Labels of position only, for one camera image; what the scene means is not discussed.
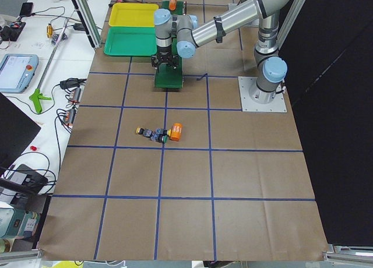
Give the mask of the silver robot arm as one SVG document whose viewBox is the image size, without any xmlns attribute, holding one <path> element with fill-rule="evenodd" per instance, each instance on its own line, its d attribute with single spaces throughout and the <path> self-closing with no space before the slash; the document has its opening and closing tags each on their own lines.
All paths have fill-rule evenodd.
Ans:
<svg viewBox="0 0 373 268">
<path fill-rule="evenodd" d="M 270 74 L 279 57 L 277 40 L 279 12 L 289 0 L 240 0 L 232 9 L 214 16 L 198 26 L 195 15 L 172 13 L 168 8 L 154 12 L 156 53 L 151 57 L 156 73 L 154 86 L 163 89 L 180 89 L 183 86 L 181 61 L 194 57 L 196 49 L 211 42 L 220 44 L 228 33 L 258 24 L 258 40 L 254 58 L 260 71 L 255 90 L 261 93 L 254 100 L 267 104 L 277 94 L 277 86 L 285 75 Z"/>
</svg>

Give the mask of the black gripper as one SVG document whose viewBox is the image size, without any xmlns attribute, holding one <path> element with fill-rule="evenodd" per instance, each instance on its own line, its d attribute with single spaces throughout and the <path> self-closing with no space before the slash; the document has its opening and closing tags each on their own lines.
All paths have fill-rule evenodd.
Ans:
<svg viewBox="0 0 373 268">
<path fill-rule="evenodd" d="M 160 68 L 161 64 L 166 64 L 167 66 L 177 69 L 179 65 L 179 56 L 173 55 L 172 53 L 159 52 L 151 56 L 152 67 L 156 70 Z"/>
</svg>

